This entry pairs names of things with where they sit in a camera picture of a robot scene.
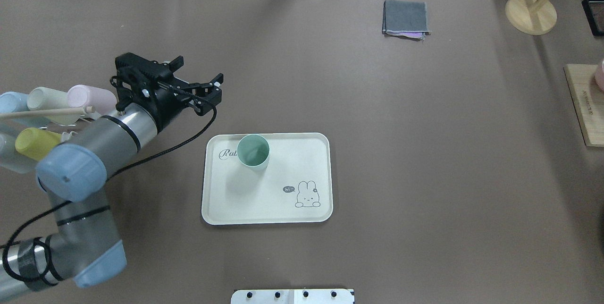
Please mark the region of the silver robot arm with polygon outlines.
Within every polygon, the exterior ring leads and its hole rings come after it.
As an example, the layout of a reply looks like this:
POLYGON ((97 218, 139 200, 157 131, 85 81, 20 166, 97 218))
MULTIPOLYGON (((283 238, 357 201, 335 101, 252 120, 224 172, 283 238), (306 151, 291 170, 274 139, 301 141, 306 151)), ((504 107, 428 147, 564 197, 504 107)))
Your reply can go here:
POLYGON ((51 209, 22 224, 1 248, 1 301, 73 279, 78 287, 106 282, 127 265, 104 185, 135 166, 131 160, 185 108, 203 116, 222 99, 224 75, 207 83, 175 76, 169 62, 131 52, 115 59, 110 84, 118 101, 36 166, 36 182, 51 209))

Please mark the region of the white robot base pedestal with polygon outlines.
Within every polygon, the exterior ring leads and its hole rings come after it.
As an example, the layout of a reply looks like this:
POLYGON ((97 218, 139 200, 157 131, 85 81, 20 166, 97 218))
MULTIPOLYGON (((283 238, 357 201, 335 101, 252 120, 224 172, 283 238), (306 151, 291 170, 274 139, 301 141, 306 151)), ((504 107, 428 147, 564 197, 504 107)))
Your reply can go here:
POLYGON ((240 289, 231 304, 355 304, 353 289, 240 289))

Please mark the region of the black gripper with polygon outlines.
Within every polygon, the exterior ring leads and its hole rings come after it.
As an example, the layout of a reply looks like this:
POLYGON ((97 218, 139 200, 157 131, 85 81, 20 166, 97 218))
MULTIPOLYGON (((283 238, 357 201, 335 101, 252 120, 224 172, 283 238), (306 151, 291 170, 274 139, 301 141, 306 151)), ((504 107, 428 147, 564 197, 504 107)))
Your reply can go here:
POLYGON ((162 131, 185 108, 218 106, 222 101, 220 86, 224 74, 217 74, 208 83, 187 83, 174 76, 183 65, 183 56, 159 63, 131 52, 119 55, 115 58, 116 75, 110 79, 118 93, 115 108, 124 111, 131 103, 142 106, 157 130, 162 131))

